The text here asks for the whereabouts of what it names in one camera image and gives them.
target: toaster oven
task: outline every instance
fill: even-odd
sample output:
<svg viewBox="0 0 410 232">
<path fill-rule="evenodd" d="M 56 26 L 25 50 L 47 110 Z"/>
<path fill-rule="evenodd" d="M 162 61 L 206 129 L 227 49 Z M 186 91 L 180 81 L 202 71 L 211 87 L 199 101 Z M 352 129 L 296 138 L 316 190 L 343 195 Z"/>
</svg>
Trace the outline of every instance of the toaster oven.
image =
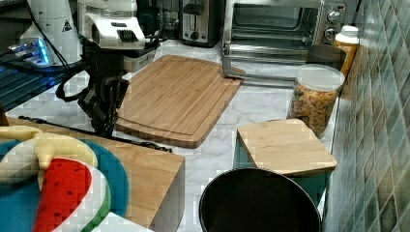
<svg viewBox="0 0 410 232">
<path fill-rule="evenodd" d="M 227 0 L 222 36 L 225 75 L 293 87 L 294 77 L 238 73 L 231 63 L 303 65 L 310 46 L 333 44 L 344 14 L 345 4 L 335 0 Z"/>
</svg>

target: toaster oven control knob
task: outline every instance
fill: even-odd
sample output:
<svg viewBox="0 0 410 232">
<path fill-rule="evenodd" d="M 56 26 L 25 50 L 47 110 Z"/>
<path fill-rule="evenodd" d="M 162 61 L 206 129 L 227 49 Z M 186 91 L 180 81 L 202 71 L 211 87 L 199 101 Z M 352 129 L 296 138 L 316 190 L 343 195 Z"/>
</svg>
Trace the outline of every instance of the toaster oven control knob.
<svg viewBox="0 0 410 232">
<path fill-rule="evenodd" d="M 330 41 L 335 38 L 335 34 L 336 34 L 335 28 L 328 28 L 325 30 L 325 38 Z"/>
<path fill-rule="evenodd" d="M 193 41 L 198 40 L 198 39 L 199 39 L 199 33 L 197 33 L 197 32 L 192 32 L 192 33 L 190 34 L 190 38 L 191 38 Z"/>
<path fill-rule="evenodd" d="M 331 11 L 328 13 L 328 20 L 330 22 L 337 22 L 340 20 L 340 12 L 338 11 Z"/>
</svg>

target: toaster oven handle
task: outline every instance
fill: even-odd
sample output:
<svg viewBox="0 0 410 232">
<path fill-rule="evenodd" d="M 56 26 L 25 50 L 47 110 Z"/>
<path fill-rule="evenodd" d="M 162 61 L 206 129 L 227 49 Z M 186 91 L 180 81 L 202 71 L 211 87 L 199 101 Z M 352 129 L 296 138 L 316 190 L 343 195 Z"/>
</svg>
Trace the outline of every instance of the toaster oven handle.
<svg viewBox="0 0 410 232">
<path fill-rule="evenodd" d="M 222 57 L 222 68 L 225 77 L 241 78 L 243 80 L 251 80 L 252 84 L 262 85 L 266 87 L 292 89 L 295 84 L 295 77 L 289 76 L 270 76 L 261 74 L 250 74 L 236 72 L 232 69 L 232 60 L 229 57 Z"/>
</svg>

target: watermelon slice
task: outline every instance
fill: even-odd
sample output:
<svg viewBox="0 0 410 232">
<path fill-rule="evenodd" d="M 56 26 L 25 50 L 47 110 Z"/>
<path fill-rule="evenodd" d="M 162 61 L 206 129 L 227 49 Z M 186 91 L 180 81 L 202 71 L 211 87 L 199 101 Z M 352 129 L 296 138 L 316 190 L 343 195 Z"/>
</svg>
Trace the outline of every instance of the watermelon slice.
<svg viewBox="0 0 410 232">
<path fill-rule="evenodd" d="M 54 158 L 45 172 L 34 232 L 92 231 L 108 215 L 109 185 L 84 162 Z"/>
</svg>

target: banana toy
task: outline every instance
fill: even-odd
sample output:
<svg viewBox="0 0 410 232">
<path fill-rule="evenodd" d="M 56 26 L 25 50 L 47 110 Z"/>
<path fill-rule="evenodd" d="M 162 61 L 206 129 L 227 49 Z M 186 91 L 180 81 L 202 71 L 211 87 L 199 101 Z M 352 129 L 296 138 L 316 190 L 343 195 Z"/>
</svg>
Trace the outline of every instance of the banana toy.
<svg viewBox="0 0 410 232">
<path fill-rule="evenodd" d="M 27 126 L 0 127 L 0 136 L 22 141 L 0 161 L 0 184 L 12 185 L 38 174 L 41 187 L 44 171 L 55 157 L 98 166 L 93 150 L 73 137 Z"/>
<path fill-rule="evenodd" d="M 26 141 L 33 138 L 34 135 L 39 132 L 42 133 L 43 131 L 27 126 L 0 127 L 0 137 L 16 139 L 19 141 Z"/>
</svg>

